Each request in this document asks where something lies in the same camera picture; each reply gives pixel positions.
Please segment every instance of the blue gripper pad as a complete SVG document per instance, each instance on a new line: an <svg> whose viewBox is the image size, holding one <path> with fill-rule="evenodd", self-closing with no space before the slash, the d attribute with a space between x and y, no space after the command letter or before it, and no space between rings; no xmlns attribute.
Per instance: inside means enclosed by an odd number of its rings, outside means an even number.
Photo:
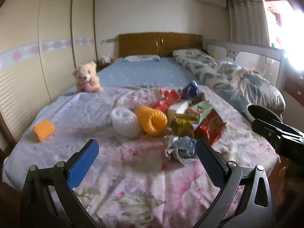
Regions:
<svg viewBox="0 0 304 228"><path fill-rule="evenodd" d="M67 161L67 185L70 189L78 187L99 153L99 144L90 139L87 144Z"/></svg>
<svg viewBox="0 0 304 228"><path fill-rule="evenodd" d="M226 160L209 145L205 139L199 139L195 145L195 153L200 159L214 186L222 189L226 185L228 167Z"/></svg>

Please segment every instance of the window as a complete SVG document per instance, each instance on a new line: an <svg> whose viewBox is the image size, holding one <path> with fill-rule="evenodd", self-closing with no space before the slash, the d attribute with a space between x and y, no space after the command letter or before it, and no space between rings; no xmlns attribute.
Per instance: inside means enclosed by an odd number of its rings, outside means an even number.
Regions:
<svg viewBox="0 0 304 228"><path fill-rule="evenodd" d="M269 38L273 47L286 51L290 64L304 70L304 14L287 0L265 0Z"/></svg>

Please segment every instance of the blue mattress sheet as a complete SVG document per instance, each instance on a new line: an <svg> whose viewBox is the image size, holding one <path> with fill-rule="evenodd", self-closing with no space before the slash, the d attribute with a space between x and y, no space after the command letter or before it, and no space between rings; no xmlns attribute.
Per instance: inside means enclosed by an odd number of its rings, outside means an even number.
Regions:
<svg viewBox="0 0 304 228"><path fill-rule="evenodd" d="M109 67L97 73L102 87L113 86L186 86L189 82L199 80L189 70L178 64L173 57L157 61L127 62L117 59ZM67 92L74 92L72 87Z"/></svg>

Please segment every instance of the gray curtain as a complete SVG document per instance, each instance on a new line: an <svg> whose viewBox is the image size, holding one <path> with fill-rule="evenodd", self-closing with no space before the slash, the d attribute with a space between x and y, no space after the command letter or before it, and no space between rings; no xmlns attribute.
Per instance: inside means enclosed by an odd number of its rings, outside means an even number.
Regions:
<svg viewBox="0 0 304 228"><path fill-rule="evenodd" d="M265 0L228 0L231 42L270 46L264 3Z"/></svg>

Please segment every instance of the red package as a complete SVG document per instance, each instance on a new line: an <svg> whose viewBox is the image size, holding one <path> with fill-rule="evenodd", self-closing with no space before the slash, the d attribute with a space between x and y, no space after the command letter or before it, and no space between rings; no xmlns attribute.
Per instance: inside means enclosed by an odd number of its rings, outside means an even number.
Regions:
<svg viewBox="0 0 304 228"><path fill-rule="evenodd" d="M222 135L223 130L226 128L226 123L223 122L219 114L213 109L200 123L194 131L195 138L205 138L209 145L213 145Z"/></svg>
<svg viewBox="0 0 304 228"><path fill-rule="evenodd" d="M175 104L181 98L178 92L174 89L172 91L159 90L159 92L165 97L158 101L152 108L160 110L162 112L168 110L171 105Z"/></svg>

